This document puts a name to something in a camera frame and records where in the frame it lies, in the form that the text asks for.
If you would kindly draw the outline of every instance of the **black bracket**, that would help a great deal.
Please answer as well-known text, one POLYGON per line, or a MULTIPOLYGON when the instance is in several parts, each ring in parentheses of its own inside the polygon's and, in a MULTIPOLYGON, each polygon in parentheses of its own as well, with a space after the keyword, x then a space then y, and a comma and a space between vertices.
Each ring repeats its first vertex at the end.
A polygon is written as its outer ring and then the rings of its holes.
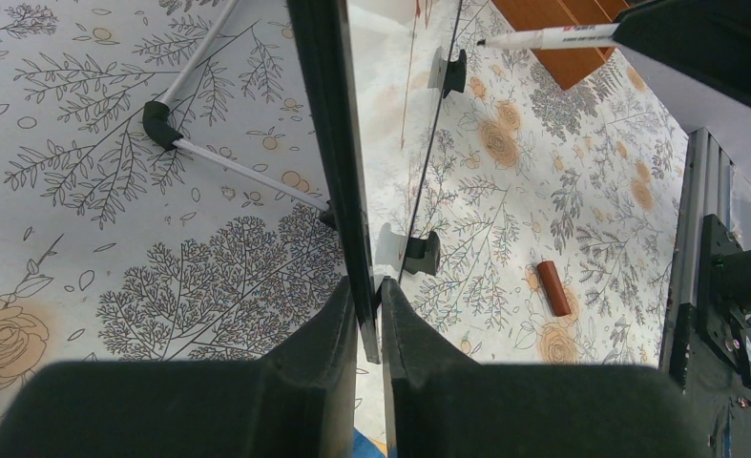
POLYGON ((463 93, 465 91, 465 76, 468 70, 468 56, 465 50, 459 50, 459 57, 446 63, 446 79, 443 81, 443 98, 451 91, 463 93))
POLYGON ((751 389, 745 337, 745 316, 751 312, 751 250, 743 251, 715 215, 703 219, 698 286, 701 339, 751 389))
POLYGON ((406 258, 403 270, 409 274, 424 272, 436 276, 440 268, 440 237, 431 231, 428 239, 409 237, 406 244, 406 258))
POLYGON ((330 229, 336 231, 336 212, 333 210, 333 202, 328 200, 327 205, 329 208, 319 213, 319 221, 330 229))
POLYGON ((378 233, 378 248, 375 250, 375 263, 392 265, 396 271, 401 270, 400 265, 393 265, 395 247, 406 244, 404 253, 403 270, 409 274, 424 272, 429 275, 437 275, 440 268, 440 238, 434 231, 428 234, 427 239, 418 239, 395 234, 391 225, 387 222, 381 226, 378 233))
POLYGON ((145 110, 142 113, 142 126, 145 128, 145 134, 158 146, 164 148, 164 151, 175 150, 176 145, 173 142, 184 138, 184 135, 167 124, 168 115, 170 115, 170 107, 155 100, 145 103, 145 110))
POLYGON ((731 322, 745 324, 743 313, 731 302, 722 300, 715 290, 716 260, 743 250, 729 239, 729 231, 715 215, 704 217, 699 256, 698 323, 701 338, 718 357, 732 368, 738 368, 737 353, 741 342, 735 343, 731 322))

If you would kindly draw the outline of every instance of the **floral wallpaper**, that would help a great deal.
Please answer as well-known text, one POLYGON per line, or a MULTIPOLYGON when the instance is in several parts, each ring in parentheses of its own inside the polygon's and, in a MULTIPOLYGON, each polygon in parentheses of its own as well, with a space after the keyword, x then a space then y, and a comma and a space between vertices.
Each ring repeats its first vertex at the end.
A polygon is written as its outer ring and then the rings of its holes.
POLYGON ((564 92, 531 52, 476 46, 511 31, 490 1, 457 30, 468 86, 443 102, 413 230, 440 236, 440 272, 404 272, 404 292, 479 362, 657 365, 686 134, 620 52, 564 92), (542 260, 571 315, 550 311, 542 260))
MULTIPOLYGON (((344 274, 313 209, 142 133, 222 5, 0 0, 0 421, 54 361, 257 358, 344 274)), ((422 190, 413 235, 440 235, 441 271, 403 288, 463 352, 656 364, 686 135, 620 53, 563 92, 531 53, 476 47, 510 31, 490 2, 458 25, 451 5, 417 2, 398 26, 428 40, 359 94, 373 248, 384 222, 409 231, 422 190), (469 58, 432 131, 434 28, 469 58), (541 260, 572 315, 549 312, 541 260)), ((241 3, 171 108, 197 144, 325 197, 282 2, 241 3)), ((356 427, 383 442, 382 371, 359 353, 356 427)))
MULTIPOLYGON (((344 274, 314 209, 143 134, 223 3, 0 0, 0 422, 55 361, 259 357, 344 274)), ((241 2, 170 122, 326 197, 293 38, 241 2)))

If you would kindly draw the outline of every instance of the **white metal rod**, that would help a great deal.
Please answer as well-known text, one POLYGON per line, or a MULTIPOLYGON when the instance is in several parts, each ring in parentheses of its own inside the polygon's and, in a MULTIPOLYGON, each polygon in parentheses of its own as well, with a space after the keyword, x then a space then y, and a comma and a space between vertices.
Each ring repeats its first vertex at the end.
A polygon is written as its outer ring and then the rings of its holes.
POLYGON ((515 31, 491 36, 476 44, 502 50, 567 50, 615 46, 614 31, 618 24, 549 27, 538 31, 515 31))
POLYGON ((681 273, 681 289, 678 291, 678 303, 696 304, 698 298, 699 256, 701 246, 701 224, 704 217, 704 192, 706 191, 707 158, 709 157, 709 131, 698 129, 691 134, 693 141, 692 181, 688 189, 687 234, 683 243, 684 272, 681 273))
POLYGON ((189 78, 190 75, 193 74, 193 71, 196 69, 198 64, 200 64, 201 59, 203 59, 203 56, 209 50, 209 45, 211 45, 212 42, 215 41, 218 33, 220 33, 220 30, 223 29, 223 25, 226 24, 226 20, 229 19, 229 16, 232 14, 232 10, 237 5, 238 1, 239 0, 229 0, 226 3, 226 8, 224 8, 223 11, 220 12, 220 16, 218 16, 218 20, 212 26, 212 29, 210 29, 206 33, 203 41, 200 42, 200 45, 198 46, 196 51, 192 56, 190 56, 190 60, 188 60, 187 64, 184 65, 183 70, 181 70, 178 76, 176 76, 176 80, 173 81, 170 89, 168 89, 161 96, 159 102, 167 105, 168 107, 170 106, 170 102, 173 101, 173 97, 176 96, 178 90, 181 89, 181 86, 184 85, 184 81, 186 81, 187 78, 189 78))
POLYGON ((702 217, 718 215, 721 220, 726 216, 718 213, 718 168, 720 166, 720 146, 714 137, 709 135, 708 150, 706 152, 706 180, 704 180, 704 210, 702 217))
POLYGON ((242 165, 236 162, 233 162, 227 159, 226 157, 217 155, 205 148, 201 148, 198 145, 193 144, 184 138, 174 141, 173 144, 184 151, 192 153, 196 156, 203 157, 204 159, 209 160, 211 162, 215 162, 221 167, 225 167, 231 170, 232 172, 243 175, 244 177, 251 178, 255 180, 257 183, 264 184, 268 186, 269 188, 276 189, 277 191, 280 191, 283 194, 287 194, 290 197, 295 198, 296 200, 299 200, 303 203, 306 203, 307 205, 310 205, 311 207, 319 209, 320 211, 325 212, 330 209, 330 207, 327 205, 326 202, 322 202, 321 200, 314 198, 313 196, 309 196, 308 194, 303 193, 302 191, 299 191, 297 189, 294 189, 285 183, 276 181, 273 178, 269 178, 261 174, 260 172, 251 170, 247 167, 243 167, 242 165))

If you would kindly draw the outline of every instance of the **black plastic clip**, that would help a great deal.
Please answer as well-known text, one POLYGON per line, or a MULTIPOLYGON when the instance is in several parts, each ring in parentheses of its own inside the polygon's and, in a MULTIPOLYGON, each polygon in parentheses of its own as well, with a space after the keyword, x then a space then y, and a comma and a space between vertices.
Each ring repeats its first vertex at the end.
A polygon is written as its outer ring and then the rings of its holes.
POLYGON ((145 134, 158 146, 164 148, 164 151, 175 150, 176 145, 173 142, 184 138, 184 135, 167 124, 169 115, 170 107, 155 100, 145 103, 145 110, 142 113, 145 134))
POLYGON ((465 76, 468 70, 468 56, 465 50, 459 50, 459 57, 446 64, 446 79, 443 82, 443 98, 451 91, 463 93, 465 91, 465 76))
POLYGON ((436 276, 440 268, 440 238, 434 231, 428 234, 427 239, 402 236, 392 232, 391 225, 387 222, 381 227, 378 234, 378 248, 375 250, 375 263, 391 265, 396 271, 400 265, 394 254, 406 245, 404 253, 403 270, 409 274, 424 272, 436 276))
POLYGON ((432 276, 437 275, 440 268, 440 237, 431 231, 428 239, 409 237, 406 244, 406 260, 403 270, 409 274, 424 272, 432 276))
POLYGON ((336 212, 333 210, 333 202, 327 201, 327 210, 319 213, 319 221, 330 229, 337 231, 336 228, 336 212))

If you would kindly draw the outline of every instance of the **mounting plate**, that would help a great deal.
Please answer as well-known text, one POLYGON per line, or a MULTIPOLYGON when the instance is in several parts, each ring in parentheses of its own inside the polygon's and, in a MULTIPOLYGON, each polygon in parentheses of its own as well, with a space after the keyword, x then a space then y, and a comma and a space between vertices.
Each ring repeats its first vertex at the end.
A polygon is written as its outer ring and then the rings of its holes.
POLYGON ((431 231, 426 239, 406 237, 392 232, 392 226, 386 222, 381 226, 381 231, 378 233, 375 263, 391 265, 396 272, 400 272, 402 267, 403 270, 412 275, 417 272, 424 272, 435 276, 440 268, 440 248, 440 238, 434 231, 431 231), (391 265, 390 263, 394 260, 383 256, 383 253, 389 253, 391 247, 400 245, 405 247, 405 252, 400 257, 403 265, 391 265))
POLYGON ((741 245, 730 239, 728 229, 716 215, 704 217, 701 225, 699 256, 697 332, 719 358, 736 370, 738 368, 736 344, 744 343, 735 343, 730 323, 732 320, 745 323, 745 317, 718 291, 716 260, 741 251, 743 251, 741 245))

